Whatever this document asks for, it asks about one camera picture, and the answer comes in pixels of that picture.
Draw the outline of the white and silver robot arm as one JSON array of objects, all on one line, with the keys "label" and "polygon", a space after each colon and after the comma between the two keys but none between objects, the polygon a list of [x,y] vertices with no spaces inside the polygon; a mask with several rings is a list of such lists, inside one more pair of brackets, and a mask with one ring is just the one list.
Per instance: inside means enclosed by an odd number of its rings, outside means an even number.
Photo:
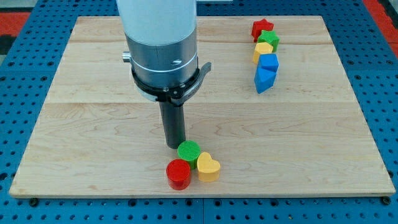
[{"label": "white and silver robot arm", "polygon": [[198,69],[196,0],[117,0],[140,94],[186,83]]}]

